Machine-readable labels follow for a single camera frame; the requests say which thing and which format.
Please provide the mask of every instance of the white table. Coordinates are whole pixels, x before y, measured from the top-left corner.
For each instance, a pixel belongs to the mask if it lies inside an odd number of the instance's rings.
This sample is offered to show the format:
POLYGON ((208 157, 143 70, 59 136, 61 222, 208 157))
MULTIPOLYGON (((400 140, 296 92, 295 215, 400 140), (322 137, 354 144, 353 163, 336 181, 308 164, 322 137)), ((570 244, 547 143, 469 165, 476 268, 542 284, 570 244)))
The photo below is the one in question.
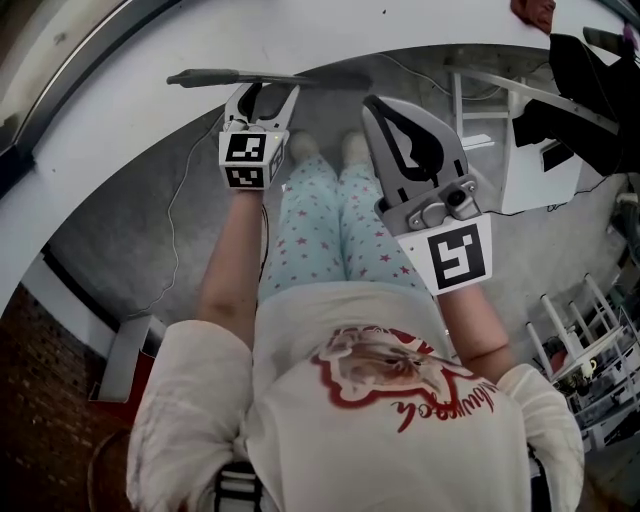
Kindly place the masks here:
MULTIPOLYGON (((592 0, 559 0, 554 31, 620 33, 592 0)), ((299 73, 393 49, 442 44, 548 48, 504 0, 198 0, 116 51, 67 102, 29 173, 0 201, 0 311, 38 251, 94 190, 147 148, 224 103, 234 86, 165 85, 186 68, 299 73)))

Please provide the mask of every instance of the leg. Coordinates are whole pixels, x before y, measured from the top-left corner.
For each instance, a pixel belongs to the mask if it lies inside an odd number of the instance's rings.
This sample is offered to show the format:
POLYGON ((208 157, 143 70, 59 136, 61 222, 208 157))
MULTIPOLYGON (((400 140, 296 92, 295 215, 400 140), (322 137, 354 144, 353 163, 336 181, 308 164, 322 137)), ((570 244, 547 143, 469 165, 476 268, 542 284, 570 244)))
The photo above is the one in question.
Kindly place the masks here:
POLYGON ((362 134, 350 134, 343 145, 345 169, 340 175, 342 248, 349 281, 376 281, 425 291, 409 258, 373 207, 382 196, 362 134))
POLYGON ((260 283, 260 302, 297 285, 346 281, 336 173, 309 135, 296 134, 290 148, 297 164, 282 198, 278 238, 260 283))

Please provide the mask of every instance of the pajama pants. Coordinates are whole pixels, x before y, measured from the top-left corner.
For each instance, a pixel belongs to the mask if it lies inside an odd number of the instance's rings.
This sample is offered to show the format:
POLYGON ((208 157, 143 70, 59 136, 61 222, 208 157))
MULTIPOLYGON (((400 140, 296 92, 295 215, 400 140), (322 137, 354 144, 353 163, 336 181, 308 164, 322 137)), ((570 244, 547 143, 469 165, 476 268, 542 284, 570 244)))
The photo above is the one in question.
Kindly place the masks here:
POLYGON ((300 163, 284 191, 260 302, 293 286, 335 281, 374 281, 426 291, 373 210, 381 195, 367 164, 348 167, 338 178, 320 155, 300 163))

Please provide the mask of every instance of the person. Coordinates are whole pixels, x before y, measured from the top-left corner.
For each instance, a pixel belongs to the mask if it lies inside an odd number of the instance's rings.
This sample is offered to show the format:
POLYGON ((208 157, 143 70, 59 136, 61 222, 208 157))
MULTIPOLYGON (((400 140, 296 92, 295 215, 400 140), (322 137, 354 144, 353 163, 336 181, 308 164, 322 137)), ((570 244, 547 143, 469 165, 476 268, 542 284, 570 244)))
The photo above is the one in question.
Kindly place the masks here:
POLYGON ((440 315, 373 211, 364 136, 345 138, 339 176, 308 134, 290 151, 261 282, 263 196, 236 192, 196 319, 167 330, 131 433, 132 505, 211 510, 217 473, 245 460, 269 510, 519 512, 535 460, 551 510, 575 510, 564 398, 516 364, 480 286, 440 295, 440 315))

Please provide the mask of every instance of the black cloth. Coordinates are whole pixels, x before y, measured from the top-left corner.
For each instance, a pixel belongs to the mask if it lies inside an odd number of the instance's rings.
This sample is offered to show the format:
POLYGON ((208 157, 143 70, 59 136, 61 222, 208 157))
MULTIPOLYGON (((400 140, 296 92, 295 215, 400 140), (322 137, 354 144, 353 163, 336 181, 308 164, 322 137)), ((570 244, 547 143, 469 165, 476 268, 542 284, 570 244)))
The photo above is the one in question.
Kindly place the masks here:
POLYGON ((552 34, 549 64, 563 97, 617 122, 617 135, 537 100, 513 120, 516 146, 556 139, 602 176, 640 171, 640 68, 633 56, 604 64, 579 39, 552 34))

